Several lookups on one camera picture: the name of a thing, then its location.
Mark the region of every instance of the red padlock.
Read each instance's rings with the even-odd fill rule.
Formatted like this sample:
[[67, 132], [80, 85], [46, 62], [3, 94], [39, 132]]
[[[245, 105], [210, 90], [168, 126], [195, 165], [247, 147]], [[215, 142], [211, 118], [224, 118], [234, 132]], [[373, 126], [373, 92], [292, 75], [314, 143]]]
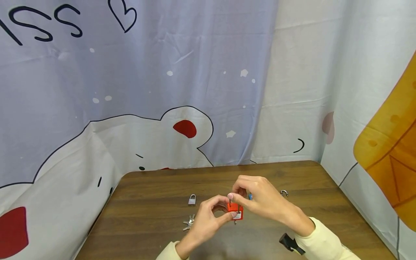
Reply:
[[229, 202], [227, 203], [227, 211], [228, 212], [237, 212], [237, 215], [233, 218], [233, 220], [242, 220], [243, 219], [243, 206], [238, 205], [237, 203]]

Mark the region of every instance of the heart outline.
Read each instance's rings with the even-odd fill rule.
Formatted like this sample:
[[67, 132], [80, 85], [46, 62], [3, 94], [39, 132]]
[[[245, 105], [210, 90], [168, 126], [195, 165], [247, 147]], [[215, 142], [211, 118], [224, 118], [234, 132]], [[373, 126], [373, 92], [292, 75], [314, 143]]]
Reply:
[[124, 0], [121, 0], [121, 2], [123, 3], [123, 6], [124, 6], [124, 15], [126, 15], [129, 11], [131, 11], [131, 10], [133, 10], [134, 11], [134, 21], [133, 21], [133, 23], [127, 28], [127, 30], [124, 28], [124, 26], [123, 26], [123, 24], [121, 23], [121, 21], [120, 21], [120, 19], [117, 17], [117, 15], [116, 15], [116, 13], [114, 12], [114, 10], [113, 10], [113, 8], [111, 7], [111, 0], [108, 0], [107, 1], [107, 3], [108, 3], [108, 7], [110, 8], [110, 10], [111, 10], [111, 12], [113, 13], [113, 15], [114, 15], [114, 17], [117, 19], [117, 22], [119, 22], [119, 24], [120, 24], [120, 26], [122, 27], [122, 29], [123, 29], [123, 31], [124, 31], [124, 33], [126, 33], [126, 32], [128, 32], [132, 27], [133, 27], [133, 25], [136, 23], [136, 20], [137, 20], [137, 12], [136, 12], [136, 9], [134, 9], [133, 7], [130, 7], [129, 9], [127, 9], [127, 6], [126, 6], [126, 2], [124, 1]]

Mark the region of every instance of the sleeve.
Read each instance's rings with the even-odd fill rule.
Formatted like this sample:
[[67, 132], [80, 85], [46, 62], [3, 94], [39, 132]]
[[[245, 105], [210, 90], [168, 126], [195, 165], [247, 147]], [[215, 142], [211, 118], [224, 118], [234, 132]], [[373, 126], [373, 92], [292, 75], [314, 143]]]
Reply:
[[163, 251], [159, 254], [156, 260], [182, 260], [176, 252], [175, 246], [177, 243], [179, 243], [179, 241], [170, 242], [165, 247], [165, 249], [163, 249]]
[[353, 252], [341, 244], [339, 238], [315, 218], [315, 230], [308, 237], [295, 235], [296, 243], [305, 251], [309, 260], [360, 260]]

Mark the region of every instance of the orange pattern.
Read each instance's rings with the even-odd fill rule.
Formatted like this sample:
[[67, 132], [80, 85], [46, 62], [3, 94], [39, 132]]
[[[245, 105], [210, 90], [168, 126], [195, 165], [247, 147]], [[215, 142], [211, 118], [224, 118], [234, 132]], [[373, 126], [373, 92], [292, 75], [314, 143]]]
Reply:
[[354, 145], [400, 219], [416, 231], [416, 52]]

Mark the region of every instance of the black letter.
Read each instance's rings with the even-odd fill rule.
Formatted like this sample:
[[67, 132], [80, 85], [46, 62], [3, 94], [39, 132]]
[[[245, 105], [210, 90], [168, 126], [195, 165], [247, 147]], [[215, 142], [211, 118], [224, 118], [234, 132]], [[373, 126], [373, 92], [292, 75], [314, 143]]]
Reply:
[[61, 19], [59, 19], [58, 18], [58, 13], [62, 10], [62, 9], [65, 9], [65, 8], [69, 8], [69, 9], [71, 9], [72, 11], [74, 11], [74, 12], [76, 12], [77, 14], [81, 14], [80, 13], [80, 11], [78, 11], [78, 9], [76, 9], [75, 7], [73, 7], [72, 5], [69, 5], [69, 4], [63, 4], [63, 5], [61, 5], [61, 6], [59, 6], [56, 10], [55, 10], [55, 12], [54, 12], [54, 17], [55, 17], [55, 19], [58, 21], [58, 22], [60, 22], [60, 23], [63, 23], [64, 25], [70, 25], [70, 26], [72, 26], [72, 27], [75, 27], [78, 31], [79, 31], [79, 34], [74, 34], [74, 33], [71, 33], [71, 35], [73, 36], [73, 37], [76, 37], [76, 38], [79, 38], [79, 37], [81, 37], [82, 36], [82, 31], [81, 31], [81, 29], [78, 27], [78, 26], [76, 26], [75, 24], [73, 24], [73, 23], [71, 23], [71, 22], [67, 22], [67, 21], [64, 21], [64, 20], [61, 20]]
[[3, 23], [3, 21], [0, 19], [0, 26], [7, 32], [7, 34], [17, 42], [18, 45], [22, 46], [23, 44], [19, 41], [19, 39], [9, 30], [9, 28]]
[[35, 40], [38, 40], [38, 41], [41, 41], [41, 42], [50, 42], [50, 41], [53, 40], [52, 34], [50, 34], [49, 32], [47, 32], [47, 31], [45, 31], [43, 29], [40, 29], [37, 26], [30, 25], [30, 24], [27, 24], [27, 23], [24, 23], [24, 22], [18, 22], [18, 21], [16, 21], [14, 15], [15, 15], [15, 13], [17, 13], [19, 11], [30, 11], [30, 12], [34, 12], [34, 13], [37, 13], [38, 15], [41, 15], [41, 16], [45, 17], [48, 20], [52, 20], [52, 18], [50, 16], [48, 16], [47, 14], [42, 13], [41, 11], [38, 11], [36, 9], [33, 9], [31, 7], [27, 7], [27, 6], [18, 6], [16, 8], [13, 8], [9, 12], [9, 18], [10, 18], [10, 20], [13, 23], [15, 23], [17, 25], [20, 25], [20, 26], [23, 26], [23, 27], [29, 27], [29, 28], [33, 28], [33, 29], [39, 30], [39, 31], [41, 31], [42, 33], [44, 33], [44, 34], [46, 34], [48, 36], [48, 38], [40, 38], [38, 36], [35, 36]]

